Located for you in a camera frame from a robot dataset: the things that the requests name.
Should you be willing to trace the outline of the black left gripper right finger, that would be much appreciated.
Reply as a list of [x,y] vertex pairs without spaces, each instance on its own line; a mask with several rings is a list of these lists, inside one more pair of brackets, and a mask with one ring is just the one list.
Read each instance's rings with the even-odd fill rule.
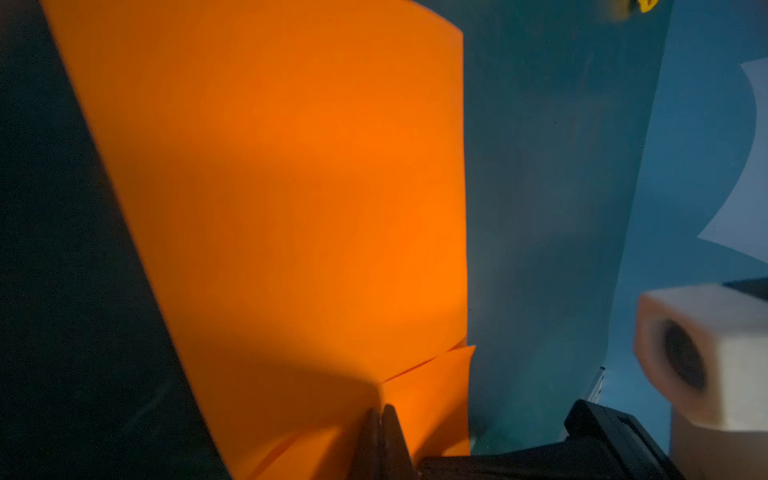
[[381,414],[381,468],[386,480],[417,480],[404,434],[393,405],[384,406]]

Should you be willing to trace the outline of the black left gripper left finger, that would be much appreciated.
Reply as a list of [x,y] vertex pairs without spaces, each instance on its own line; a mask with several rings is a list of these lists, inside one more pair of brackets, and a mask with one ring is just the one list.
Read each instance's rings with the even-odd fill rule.
[[350,480],[380,480],[382,478],[379,428],[379,410],[368,410],[350,465]]

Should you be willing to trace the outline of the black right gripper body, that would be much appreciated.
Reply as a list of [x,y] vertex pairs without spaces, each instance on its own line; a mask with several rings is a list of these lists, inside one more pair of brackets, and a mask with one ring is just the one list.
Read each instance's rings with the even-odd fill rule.
[[684,476],[632,415],[585,400],[564,422],[565,440],[496,455],[430,457],[423,479],[634,479]]

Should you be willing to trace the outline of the orange square paper sheet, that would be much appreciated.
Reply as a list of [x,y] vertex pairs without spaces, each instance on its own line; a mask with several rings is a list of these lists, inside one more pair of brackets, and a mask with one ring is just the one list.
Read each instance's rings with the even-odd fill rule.
[[236,479],[345,476],[367,410],[469,451],[463,36],[412,1],[47,1]]

